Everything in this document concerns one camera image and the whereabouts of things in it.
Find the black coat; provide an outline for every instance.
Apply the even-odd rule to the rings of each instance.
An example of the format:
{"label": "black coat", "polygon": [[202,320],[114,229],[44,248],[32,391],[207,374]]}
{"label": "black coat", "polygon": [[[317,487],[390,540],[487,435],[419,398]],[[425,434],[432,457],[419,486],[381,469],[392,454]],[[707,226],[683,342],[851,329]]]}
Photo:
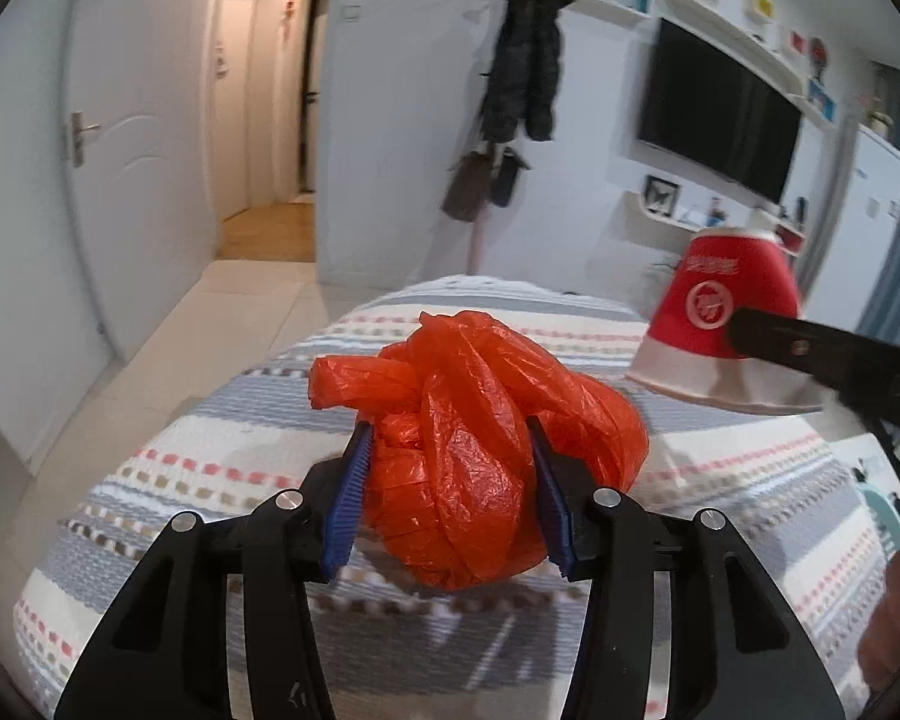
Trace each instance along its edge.
{"label": "black coat", "polygon": [[563,48],[557,14],[573,0],[506,1],[484,100],[484,137],[509,143],[523,121],[531,140],[549,141]]}

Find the crumpled plastic bag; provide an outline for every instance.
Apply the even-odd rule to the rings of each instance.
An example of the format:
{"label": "crumpled plastic bag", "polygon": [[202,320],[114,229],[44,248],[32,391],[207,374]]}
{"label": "crumpled plastic bag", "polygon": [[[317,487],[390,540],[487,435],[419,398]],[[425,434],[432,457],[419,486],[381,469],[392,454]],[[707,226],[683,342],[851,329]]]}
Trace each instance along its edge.
{"label": "crumpled plastic bag", "polygon": [[624,396],[476,311],[420,314],[420,328],[377,357],[317,358],[310,401],[373,423],[365,520],[418,581],[443,589],[546,556],[527,416],[599,485],[629,490],[649,450]]}

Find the upside-down paper cup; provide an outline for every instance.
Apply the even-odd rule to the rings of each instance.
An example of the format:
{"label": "upside-down paper cup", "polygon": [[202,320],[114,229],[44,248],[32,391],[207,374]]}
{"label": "upside-down paper cup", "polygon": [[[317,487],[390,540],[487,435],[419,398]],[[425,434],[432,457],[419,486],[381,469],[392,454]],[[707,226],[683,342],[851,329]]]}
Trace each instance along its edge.
{"label": "upside-down paper cup", "polygon": [[821,408],[805,373],[737,354],[727,322],[741,307],[796,319],[797,284],[778,237],[717,227],[698,232],[627,374],[679,400],[735,412],[787,415]]}

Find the refrigerator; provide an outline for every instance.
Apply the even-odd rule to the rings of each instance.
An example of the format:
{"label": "refrigerator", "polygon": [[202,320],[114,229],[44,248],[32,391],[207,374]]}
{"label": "refrigerator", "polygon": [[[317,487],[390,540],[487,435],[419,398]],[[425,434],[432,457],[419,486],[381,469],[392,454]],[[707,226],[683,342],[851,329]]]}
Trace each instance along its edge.
{"label": "refrigerator", "polygon": [[860,125],[840,213],[807,292],[809,322],[855,332],[887,260],[900,218],[900,152]]}

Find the white circular logo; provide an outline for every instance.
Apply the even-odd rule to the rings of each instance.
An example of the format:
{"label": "white circular logo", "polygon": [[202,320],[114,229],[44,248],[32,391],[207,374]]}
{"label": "white circular logo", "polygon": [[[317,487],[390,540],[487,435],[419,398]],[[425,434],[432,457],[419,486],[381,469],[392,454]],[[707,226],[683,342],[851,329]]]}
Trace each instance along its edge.
{"label": "white circular logo", "polygon": [[687,319],[693,327],[716,330],[730,321],[733,295],[719,281],[701,281],[687,293]]}

